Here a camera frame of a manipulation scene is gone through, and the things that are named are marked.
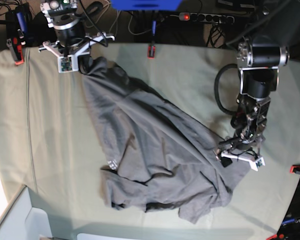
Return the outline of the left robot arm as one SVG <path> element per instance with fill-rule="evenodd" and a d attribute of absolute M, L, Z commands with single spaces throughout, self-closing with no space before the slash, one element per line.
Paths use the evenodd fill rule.
<path fill-rule="evenodd" d="M 223 167 L 233 161 L 249 163 L 257 171 L 265 165 L 261 155 L 263 132 L 271 103 L 270 93 L 279 85 L 279 69 L 290 60 L 290 46 L 300 39 L 300 0 L 279 0 L 276 6 L 261 5 L 254 22 L 238 36 L 228 41 L 237 47 L 236 63 L 227 64 L 214 80 L 214 97 L 219 109 L 231 116 L 233 137 L 219 142 L 214 153 Z M 219 83 L 222 74 L 237 69 L 239 94 L 237 109 L 226 109 L 220 100 Z"/>

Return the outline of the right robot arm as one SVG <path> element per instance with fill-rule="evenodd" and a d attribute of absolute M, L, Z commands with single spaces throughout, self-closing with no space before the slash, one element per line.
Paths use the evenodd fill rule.
<path fill-rule="evenodd" d="M 112 33 L 102 31 L 94 22 L 96 35 L 86 32 L 84 23 L 92 22 L 92 17 L 99 14 L 104 5 L 99 1 L 92 2 L 88 7 L 82 7 L 82 13 L 78 13 L 78 6 L 83 3 L 80 0 L 45 0 L 40 4 L 40 10 L 47 19 L 48 27 L 53 28 L 56 41 L 44 41 L 39 51 L 47 50 L 57 58 L 58 72 L 78 72 L 80 67 L 89 63 L 91 47 L 100 44 L 109 45 L 109 40 L 114 41 Z"/>

